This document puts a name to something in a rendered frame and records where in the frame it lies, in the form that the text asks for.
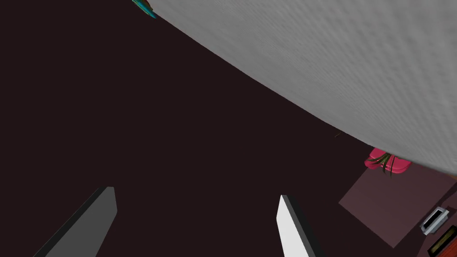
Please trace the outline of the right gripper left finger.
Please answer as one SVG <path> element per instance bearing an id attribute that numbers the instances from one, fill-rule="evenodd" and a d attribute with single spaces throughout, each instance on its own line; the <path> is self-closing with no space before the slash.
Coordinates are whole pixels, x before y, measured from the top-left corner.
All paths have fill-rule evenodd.
<path id="1" fill-rule="evenodd" d="M 116 215 L 114 187 L 98 188 L 33 257 L 96 257 Z"/>

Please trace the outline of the pink potted plant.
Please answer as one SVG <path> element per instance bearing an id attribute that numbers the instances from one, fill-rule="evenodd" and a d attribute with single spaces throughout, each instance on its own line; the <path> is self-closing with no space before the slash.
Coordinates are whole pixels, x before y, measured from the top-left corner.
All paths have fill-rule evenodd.
<path id="1" fill-rule="evenodd" d="M 392 174 L 400 174 L 406 171 L 412 162 L 381 149 L 374 148 L 370 152 L 369 157 L 364 161 L 364 164 L 369 169 L 381 168 L 383 173 L 389 173 L 392 176 Z"/>

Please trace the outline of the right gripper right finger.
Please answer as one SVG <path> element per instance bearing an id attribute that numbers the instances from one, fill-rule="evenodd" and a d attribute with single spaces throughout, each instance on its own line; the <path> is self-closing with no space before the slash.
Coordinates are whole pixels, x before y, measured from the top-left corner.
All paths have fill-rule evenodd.
<path id="1" fill-rule="evenodd" d="M 324 257 L 311 223 L 296 198 L 280 196 L 276 222 L 284 257 Z"/>

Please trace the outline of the silver toaster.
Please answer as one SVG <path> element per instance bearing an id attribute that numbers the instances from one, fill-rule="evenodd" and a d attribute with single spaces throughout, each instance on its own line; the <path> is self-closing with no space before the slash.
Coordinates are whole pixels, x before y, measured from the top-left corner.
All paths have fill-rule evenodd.
<path id="1" fill-rule="evenodd" d="M 435 233 L 448 219 L 449 210 L 437 207 L 420 225 L 424 235 Z"/>

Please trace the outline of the teal blue object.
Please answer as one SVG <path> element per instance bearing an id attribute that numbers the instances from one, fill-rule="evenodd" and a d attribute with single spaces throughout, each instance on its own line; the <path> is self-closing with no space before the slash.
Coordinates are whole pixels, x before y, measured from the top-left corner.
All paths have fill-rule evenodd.
<path id="1" fill-rule="evenodd" d="M 156 19 L 153 8 L 150 6 L 147 0 L 131 0 L 137 7 L 139 7 L 144 13 Z"/>

